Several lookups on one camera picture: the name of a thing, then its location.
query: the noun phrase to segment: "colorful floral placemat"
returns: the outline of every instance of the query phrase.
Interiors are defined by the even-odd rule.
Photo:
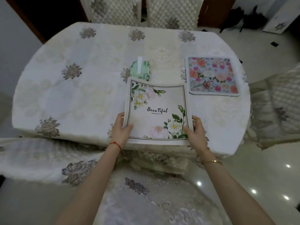
[[[238,86],[229,58],[188,57],[187,62],[191,93],[238,95]]]

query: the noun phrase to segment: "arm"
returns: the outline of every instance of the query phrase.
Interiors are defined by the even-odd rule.
[[[121,147],[126,143],[133,128],[133,125],[122,128],[123,116],[124,112],[118,114],[112,127],[111,140]],[[97,165],[80,185],[74,199],[60,214],[55,225],[89,225],[94,222],[119,152],[120,148],[116,144],[110,144],[107,147]]]
[[[193,119],[194,132],[184,127],[191,146],[202,161],[217,160],[207,147],[205,130],[200,118],[193,116]],[[220,163],[205,162],[204,166],[233,225],[275,225],[261,206]]]

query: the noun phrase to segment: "mint green cloth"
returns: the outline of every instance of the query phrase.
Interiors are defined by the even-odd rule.
[[[137,74],[137,61],[134,61],[130,67],[130,76],[149,81],[149,77],[150,77],[149,61],[143,61],[140,74]]]

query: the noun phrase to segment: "red string bracelet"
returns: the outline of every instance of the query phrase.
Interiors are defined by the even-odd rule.
[[[118,145],[118,143],[116,143],[115,141],[114,142],[111,142],[110,144],[116,144],[116,145]],[[109,144],[109,145],[110,145]],[[119,146],[119,148],[120,148],[120,151],[122,150],[122,148],[121,148],[121,146],[120,145],[118,145]]]

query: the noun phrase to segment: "chair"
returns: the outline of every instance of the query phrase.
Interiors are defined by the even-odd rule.
[[[204,0],[146,0],[149,27],[195,30]]]
[[[92,23],[139,26],[142,0],[84,0]]]
[[[300,141],[300,64],[249,84],[251,126],[262,149]]]

